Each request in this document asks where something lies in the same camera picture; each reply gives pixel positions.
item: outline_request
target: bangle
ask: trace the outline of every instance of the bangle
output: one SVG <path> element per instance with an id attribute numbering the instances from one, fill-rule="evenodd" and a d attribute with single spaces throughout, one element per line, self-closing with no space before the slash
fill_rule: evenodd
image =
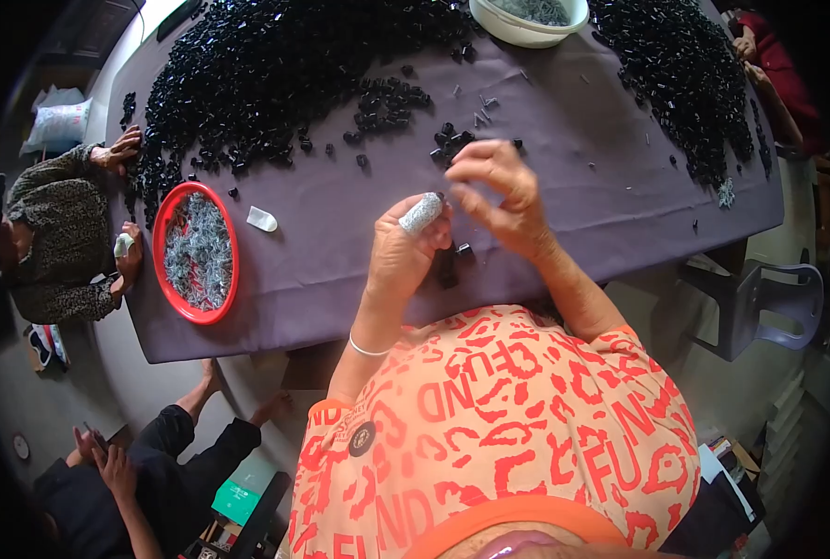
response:
<path id="1" fill-rule="evenodd" d="M 350 345 L 352 345 L 354 347 L 354 350 L 356 350 L 357 352 L 361 353 L 362 355 L 368 355 L 369 357 L 384 357 L 385 355 L 387 355 L 387 353 L 390 353 L 390 350 L 394 349 L 393 347 L 391 347 L 385 352 L 366 352 L 365 350 L 360 348 L 360 346 L 356 345 L 356 342 L 354 342 L 353 332 L 350 332 Z"/>

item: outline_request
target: red plastic tray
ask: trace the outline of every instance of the red plastic tray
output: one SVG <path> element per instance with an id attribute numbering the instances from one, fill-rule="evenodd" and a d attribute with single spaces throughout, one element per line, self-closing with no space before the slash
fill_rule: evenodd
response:
<path id="1" fill-rule="evenodd" d="M 220 213 L 225 219 L 225 226 L 229 230 L 229 240 L 231 241 L 231 286 L 229 287 L 229 295 L 225 297 L 225 302 L 220 308 L 213 310 L 201 310 L 189 305 L 189 303 L 166 281 L 166 270 L 163 269 L 163 245 L 166 242 L 166 231 L 173 218 L 176 206 L 182 202 L 183 198 L 193 192 L 201 192 L 213 201 L 219 208 Z M 154 258 L 154 271 L 157 274 L 157 281 L 160 283 L 160 289 L 163 290 L 163 295 L 166 300 L 170 301 L 173 308 L 191 320 L 195 324 L 213 324 L 225 316 L 229 311 L 231 303 L 235 300 L 235 293 L 238 291 L 238 238 L 235 236 L 235 227 L 231 224 L 231 218 L 228 212 L 225 211 L 223 201 L 210 188 L 201 183 L 189 181 L 182 183 L 172 189 L 157 210 L 157 217 L 154 220 L 154 229 L 152 233 L 151 246 Z"/>

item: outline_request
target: white bowl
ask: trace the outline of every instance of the white bowl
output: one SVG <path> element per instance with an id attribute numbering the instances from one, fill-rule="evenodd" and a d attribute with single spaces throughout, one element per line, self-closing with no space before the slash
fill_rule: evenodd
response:
<path id="1" fill-rule="evenodd" d="M 490 4 L 489 0 L 469 0 L 471 15 L 490 35 L 524 48 L 554 47 L 567 36 L 579 31 L 588 21 L 586 0 L 558 0 L 564 6 L 571 25 L 556 27 L 523 20 L 502 8 Z"/>

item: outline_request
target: bare foot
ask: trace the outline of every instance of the bare foot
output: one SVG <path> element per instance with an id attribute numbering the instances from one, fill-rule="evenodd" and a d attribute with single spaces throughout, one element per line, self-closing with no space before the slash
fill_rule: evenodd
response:
<path id="1" fill-rule="evenodd" d="M 287 390 L 279 390 L 275 393 L 268 402 L 261 404 L 256 411 L 253 412 L 251 420 L 248 423 L 262 427 L 269 419 L 278 419 L 290 413 L 294 409 L 294 401 Z"/>
<path id="2" fill-rule="evenodd" d="M 208 392 L 212 394 L 222 390 L 223 381 L 219 377 L 219 372 L 217 371 L 217 360 L 212 357 L 201 360 L 200 366 L 204 371 L 204 376 L 201 382 L 207 386 Z"/>

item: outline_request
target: purple tablecloth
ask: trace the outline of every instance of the purple tablecloth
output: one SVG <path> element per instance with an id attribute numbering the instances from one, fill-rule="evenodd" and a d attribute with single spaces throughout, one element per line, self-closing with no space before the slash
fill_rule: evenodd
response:
<path id="1" fill-rule="evenodd" d="M 718 20 L 713 7 L 705 7 Z M 178 28 L 174 38 L 191 24 Z M 126 296 L 145 357 L 151 363 L 183 361 L 346 336 L 365 285 L 375 219 L 406 196 L 447 188 L 442 170 L 428 156 L 435 147 L 433 136 L 447 121 L 457 130 L 472 129 L 478 94 L 498 97 L 499 105 L 491 111 L 491 127 L 478 130 L 477 136 L 524 140 L 524 160 L 539 176 L 549 224 L 597 281 L 684 259 L 779 225 L 778 166 L 766 181 L 755 155 L 739 175 L 730 151 L 735 202 L 730 210 L 717 207 L 715 195 L 690 181 L 685 157 L 649 118 L 648 108 L 638 108 L 633 94 L 623 90 L 616 55 L 591 39 L 590 31 L 586 27 L 559 47 L 542 51 L 476 40 L 473 64 L 458 64 L 432 51 L 376 65 L 369 76 L 398 75 L 402 64 L 412 64 L 415 74 L 408 82 L 434 100 L 428 110 L 413 111 L 405 132 L 368 138 L 358 147 L 345 145 L 342 133 L 354 129 L 357 110 L 351 102 L 310 126 L 316 148 L 309 156 L 296 150 L 291 170 L 262 164 L 240 180 L 225 171 L 219 176 L 198 172 L 201 182 L 223 196 L 238 233 L 238 294 L 222 321 L 196 326 L 167 303 L 148 251 L 139 282 Z M 137 95 L 133 122 L 144 128 L 151 84 L 172 45 L 172 40 L 158 44 L 150 37 L 117 74 L 108 111 L 109 142 L 120 135 L 128 92 Z M 456 84 L 462 87 L 458 97 L 453 96 Z M 755 96 L 749 85 L 748 95 Z M 747 119 L 756 136 L 749 104 Z M 774 149 L 771 134 L 769 138 Z M 334 143 L 334 158 L 325 155 L 327 142 Z M 370 161 L 364 172 L 356 165 L 358 153 Z M 676 155 L 677 168 L 670 165 L 670 154 Z M 190 172 L 186 160 L 183 174 Z M 241 193 L 237 200 L 226 194 L 232 186 Z M 272 213 L 279 231 L 269 234 L 247 225 L 251 205 Z M 112 202 L 111 213 L 118 231 L 128 218 L 121 198 Z M 141 202 L 137 215 L 143 222 Z M 696 219 L 697 232 L 691 227 Z M 536 271 L 461 212 L 453 233 L 456 243 L 470 243 L 476 259 L 458 264 L 460 283 L 454 289 L 441 291 L 429 282 L 409 305 L 411 324 L 542 293 Z M 150 233 L 145 236 L 150 246 Z"/>

